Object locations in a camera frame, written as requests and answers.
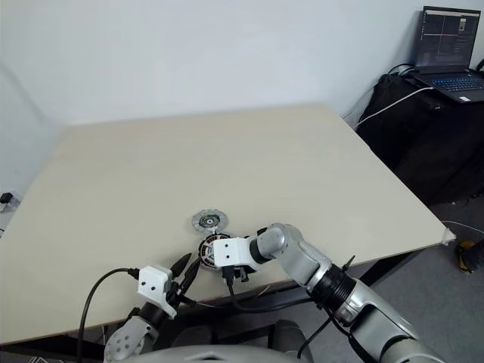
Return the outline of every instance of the black cabinet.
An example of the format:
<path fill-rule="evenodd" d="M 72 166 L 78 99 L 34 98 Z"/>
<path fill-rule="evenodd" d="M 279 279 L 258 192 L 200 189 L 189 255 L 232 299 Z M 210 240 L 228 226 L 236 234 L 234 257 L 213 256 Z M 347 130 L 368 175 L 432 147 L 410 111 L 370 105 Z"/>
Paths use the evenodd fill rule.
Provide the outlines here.
<path fill-rule="evenodd" d="M 382 76 L 362 118 L 416 91 Z M 484 191 L 484 104 L 422 91 L 362 123 L 357 133 L 426 205 Z"/>

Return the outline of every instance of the beige tabletop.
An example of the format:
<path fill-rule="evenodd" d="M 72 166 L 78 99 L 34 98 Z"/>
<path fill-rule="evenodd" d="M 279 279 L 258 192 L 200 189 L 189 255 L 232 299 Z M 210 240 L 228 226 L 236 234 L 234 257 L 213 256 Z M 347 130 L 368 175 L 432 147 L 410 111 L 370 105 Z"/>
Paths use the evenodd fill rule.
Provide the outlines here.
<path fill-rule="evenodd" d="M 290 223 L 335 263 L 438 244 L 445 226 L 336 114 L 319 105 L 80 126 L 68 131 L 0 240 L 0 343 L 79 326 L 92 285 L 117 267 L 195 252 L 191 217 L 216 208 L 245 236 Z M 276 262 L 237 291 L 286 280 Z M 115 275 L 87 325 L 142 301 Z M 200 271 L 193 299 L 227 295 Z"/>

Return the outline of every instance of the laptop screen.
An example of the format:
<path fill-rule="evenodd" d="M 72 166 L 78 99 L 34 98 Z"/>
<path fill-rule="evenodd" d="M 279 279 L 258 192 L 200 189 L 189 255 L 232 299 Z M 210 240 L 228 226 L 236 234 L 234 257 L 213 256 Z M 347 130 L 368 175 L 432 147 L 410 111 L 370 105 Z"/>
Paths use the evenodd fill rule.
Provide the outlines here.
<path fill-rule="evenodd" d="M 423 8 L 416 68 L 469 67 L 480 11 Z"/>

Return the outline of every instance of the white wall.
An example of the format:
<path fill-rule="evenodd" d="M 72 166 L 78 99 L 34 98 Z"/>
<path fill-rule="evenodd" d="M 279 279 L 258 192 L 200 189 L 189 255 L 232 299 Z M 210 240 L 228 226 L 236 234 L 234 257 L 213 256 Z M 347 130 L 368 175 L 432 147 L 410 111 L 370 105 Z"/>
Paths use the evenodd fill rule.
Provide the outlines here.
<path fill-rule="evenodd" d="M 409 60 L 429 4 L 0 1 L 0 185 L 20 193 L 62 125 L 307 101 L 344 114 Z M 431 5 L 484 11 L 482 0 Z M 483 33 L 481 22 L 473 64 Z"/>

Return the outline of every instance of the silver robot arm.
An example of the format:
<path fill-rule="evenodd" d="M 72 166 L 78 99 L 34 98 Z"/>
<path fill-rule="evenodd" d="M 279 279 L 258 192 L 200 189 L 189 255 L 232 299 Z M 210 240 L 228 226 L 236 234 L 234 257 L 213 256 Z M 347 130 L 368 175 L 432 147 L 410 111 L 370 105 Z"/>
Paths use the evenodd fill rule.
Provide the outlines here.
<path fill-rule="evenodd" d="M 214 257 L 220 267 L 248 265 L 255 270 L 277 260 L 315 303 L 349 327 L 350 344 L 364 361 L 444 363 L 389 303 L 334 265 L 292 225 L 275 223 L 254 237 L 216 241 Z"/>

